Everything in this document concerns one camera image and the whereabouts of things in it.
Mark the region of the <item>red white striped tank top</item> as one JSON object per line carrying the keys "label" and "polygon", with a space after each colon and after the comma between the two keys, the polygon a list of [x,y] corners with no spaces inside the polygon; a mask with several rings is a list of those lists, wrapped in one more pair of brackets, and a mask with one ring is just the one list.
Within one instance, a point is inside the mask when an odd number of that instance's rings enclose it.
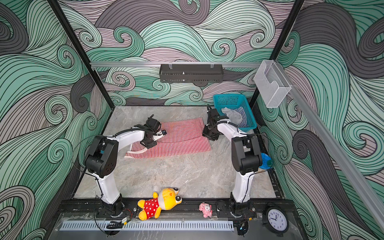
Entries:
{"label": "red white striped tank top", "polygon": [[125,158],[148,159],[209,152],[212,148],[208,138],[203,136],[204,127],[202,117],[162,122],[161,129],[167,134],[157,140],[156,146],[147,149],[140,142],[133,143]]}

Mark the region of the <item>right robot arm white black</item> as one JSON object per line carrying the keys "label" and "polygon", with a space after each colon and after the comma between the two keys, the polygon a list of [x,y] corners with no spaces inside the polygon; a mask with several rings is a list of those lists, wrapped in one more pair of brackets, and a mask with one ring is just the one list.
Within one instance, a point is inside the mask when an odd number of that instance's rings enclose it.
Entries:
{"label": "right robot arm white black", "polygon": [[207,105],[207,115],[208,120],[202,135],[210,141],[216,141],[223,135],[231,143],[231,160],[237,174],[230,206],[233,213],[240,212],[251,199],[253,178],[263,163],[258,137],[240,130],[228,117],[221,116],[210,105]]}

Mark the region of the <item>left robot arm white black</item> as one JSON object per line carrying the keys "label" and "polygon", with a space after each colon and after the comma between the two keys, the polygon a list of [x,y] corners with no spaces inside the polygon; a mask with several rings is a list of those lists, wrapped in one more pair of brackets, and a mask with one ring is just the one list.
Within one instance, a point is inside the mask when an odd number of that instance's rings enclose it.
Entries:
{"label": "left robot arm white black", "polygon": [[148,150],[155,147],[166,134],[162,124],[150,116],[143,125],[135,125],[109,137],[95,136],[88,149],[85,166],[97,181],[103,207],[109,215],[118,216],[124,209],[122,195],[114,177],[119,151],[136,142]]}

